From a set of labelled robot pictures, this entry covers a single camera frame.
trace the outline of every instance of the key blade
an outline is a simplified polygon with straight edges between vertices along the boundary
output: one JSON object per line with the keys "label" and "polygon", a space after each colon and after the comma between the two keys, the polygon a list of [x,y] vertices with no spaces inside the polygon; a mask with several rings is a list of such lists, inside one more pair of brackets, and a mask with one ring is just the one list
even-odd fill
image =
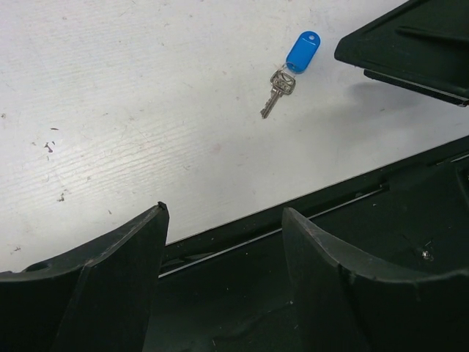
{"label": "key blade", "polygon": [[261,110],[262,119],[267,119],[273,107],[277,104],[278,99],[282,96],[282,93],[278,90],[272,90],[270,92],[270,99],[267,100],[265,107]]}

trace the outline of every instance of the key tag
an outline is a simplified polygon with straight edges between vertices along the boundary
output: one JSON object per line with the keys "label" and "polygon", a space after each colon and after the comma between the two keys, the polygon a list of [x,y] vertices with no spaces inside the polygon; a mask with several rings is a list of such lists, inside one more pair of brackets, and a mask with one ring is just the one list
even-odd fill
{"label": "key tag", "polygon": [[289,52],[285,65],[293,73],[303,73],[320,45],[321,38],[317,33],[311,31],[302,33]]}

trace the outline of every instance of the scratched white surface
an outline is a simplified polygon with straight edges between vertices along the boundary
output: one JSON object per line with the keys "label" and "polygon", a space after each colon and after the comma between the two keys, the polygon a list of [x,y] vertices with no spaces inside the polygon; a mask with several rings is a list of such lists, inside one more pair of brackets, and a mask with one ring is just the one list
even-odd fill
{"label": "scratched white surface", "polygon": [[[173,242],[468,135],[467,110],[333,59],[402,2],[0,0],[0,271],[158,200]],[[322,46],[261,120],[305,30]]]}

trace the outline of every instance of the key head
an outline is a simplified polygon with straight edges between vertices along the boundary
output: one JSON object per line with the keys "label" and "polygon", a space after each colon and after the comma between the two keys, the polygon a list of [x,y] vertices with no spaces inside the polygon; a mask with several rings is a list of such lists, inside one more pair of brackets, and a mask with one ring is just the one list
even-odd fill
{"label": "key head", "polygon": [[283,71],[282,69],[277,70],[270,78],[270,84],[272,88],[278,90],[282,95],[290,95],[296,85],[296,80]]}

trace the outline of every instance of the key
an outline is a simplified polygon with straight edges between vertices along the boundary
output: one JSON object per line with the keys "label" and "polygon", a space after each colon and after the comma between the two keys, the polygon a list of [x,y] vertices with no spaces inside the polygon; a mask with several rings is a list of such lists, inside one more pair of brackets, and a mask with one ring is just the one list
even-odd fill
{"label": "key", "polygon": [[296,81],[291,75],[286,73],[283,68],[281,68],[272,75],[270,78],[270,84],[272,85],[270,98],[267,100],[263,110],[261,110],[262,119],[267,119],[280,97],[293,93]]}

